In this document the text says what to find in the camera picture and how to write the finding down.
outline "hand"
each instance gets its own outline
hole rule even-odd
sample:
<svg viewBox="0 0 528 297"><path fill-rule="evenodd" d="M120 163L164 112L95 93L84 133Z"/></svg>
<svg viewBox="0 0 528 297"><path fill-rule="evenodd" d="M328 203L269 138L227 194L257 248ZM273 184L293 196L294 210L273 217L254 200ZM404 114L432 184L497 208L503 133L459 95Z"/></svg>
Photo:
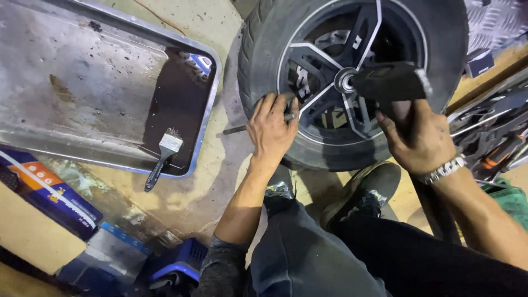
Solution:
<svg viewBox="0 0 528 297"><path fill-rule="evenodd" d="M413 101L412 108L411 135L405 139L391 119L380 112L376 113L376 118L396 161L410 174L422 175L449 162L457 152L444 115L433 113L425 99Z"/></svg>
<svg viewBox="0 0 528 297"><path fill-rule="evenodd" d="M299 102L294 98L291 112L295 119L284 122L286 96L268 93L257 102L253 116L246 125L249 137L255 145L253 159L272 173L294 141L299 130Z"/></svg>

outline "paint brush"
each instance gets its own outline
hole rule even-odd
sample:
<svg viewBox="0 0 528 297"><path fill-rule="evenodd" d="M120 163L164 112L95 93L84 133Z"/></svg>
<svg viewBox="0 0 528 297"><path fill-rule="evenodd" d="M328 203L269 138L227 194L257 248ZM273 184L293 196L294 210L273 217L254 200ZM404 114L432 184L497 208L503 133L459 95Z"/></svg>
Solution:
<svg viewBox="0 0 528 297"><path fill-rule="evenodd" d="M167 129L162 140L159 142L159 150L161 151L161 154L156 167L154 167L154 170L152 170L148 176L147 182L145 183L145 192L150 192L150 190L152 190L158 181L163 167L167 163L167 159L176 154L182 145L183 140L180 139L180 136L176 133L176 131L174 131L172 128Z"/></svg>

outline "black pants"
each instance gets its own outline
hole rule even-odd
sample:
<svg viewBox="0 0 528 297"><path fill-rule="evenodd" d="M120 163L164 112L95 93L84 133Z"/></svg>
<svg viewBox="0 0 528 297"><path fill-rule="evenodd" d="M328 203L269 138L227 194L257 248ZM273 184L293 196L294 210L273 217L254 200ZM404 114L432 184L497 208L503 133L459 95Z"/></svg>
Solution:
<svg viewBox="0 0 528 297"><path fill-rule="evenodd" d="M528 295L525 270L402 222L352 215L332 235L298 202L269 220L251 274L263 296Z"/></svg>

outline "metal tray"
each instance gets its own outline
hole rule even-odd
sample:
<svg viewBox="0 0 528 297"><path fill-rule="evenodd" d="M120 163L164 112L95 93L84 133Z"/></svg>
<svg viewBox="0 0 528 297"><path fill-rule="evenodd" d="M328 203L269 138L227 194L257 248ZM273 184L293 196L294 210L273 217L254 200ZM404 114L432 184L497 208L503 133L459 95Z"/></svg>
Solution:
<svg viewBox="0 0 528 297"><path fill-rule="evenodd" d="M0 7L1 145L149 173L171 127L184 144L162 176L194 171L222 66L211 48L93 0Z"/></svg>

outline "diamond plate metal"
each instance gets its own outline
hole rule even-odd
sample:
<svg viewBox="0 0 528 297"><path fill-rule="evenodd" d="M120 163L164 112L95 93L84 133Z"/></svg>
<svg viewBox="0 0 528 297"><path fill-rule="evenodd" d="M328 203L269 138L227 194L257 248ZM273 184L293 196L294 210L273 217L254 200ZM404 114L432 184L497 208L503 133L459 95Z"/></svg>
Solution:
<svg viewBox="0 0 528 297"><path fill-rule="evenodd" d="M465 0L469 21L468 53L477 49L497 49L508 39L528 31L528 1Z"/></svg>

